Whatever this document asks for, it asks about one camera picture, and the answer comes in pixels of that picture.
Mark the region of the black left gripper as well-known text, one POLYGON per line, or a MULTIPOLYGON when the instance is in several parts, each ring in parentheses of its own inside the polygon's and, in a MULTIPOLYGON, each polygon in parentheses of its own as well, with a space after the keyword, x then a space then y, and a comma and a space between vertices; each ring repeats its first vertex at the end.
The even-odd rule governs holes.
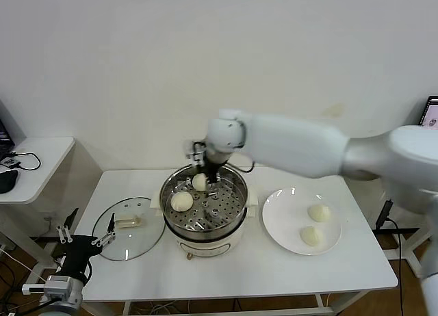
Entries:
POLYGON ((63 225, 56 230, 60 243, 67 243, 63 262, 63 275, 71 278, 86 278, 85 272, 91 257, 100 254, 100 247, 107 247, 116 238, 115 213, 111 214, 108 225, 94 225, 93 235, 71 235, 70 230, 78 212, 78 208, 65 219, 63 225))

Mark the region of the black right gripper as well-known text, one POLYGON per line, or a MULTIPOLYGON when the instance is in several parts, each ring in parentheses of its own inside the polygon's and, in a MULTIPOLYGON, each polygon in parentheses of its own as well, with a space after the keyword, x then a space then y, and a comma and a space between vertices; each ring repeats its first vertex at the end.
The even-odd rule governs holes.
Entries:
POLYGON ((218 184, 218 169, 224 165, 224 157, 218 153, 205 153, 203 157, 204 165, 198 163, 196 165, 196 171, 198 174, 207 175, 207 188, 216 189, 218 184))

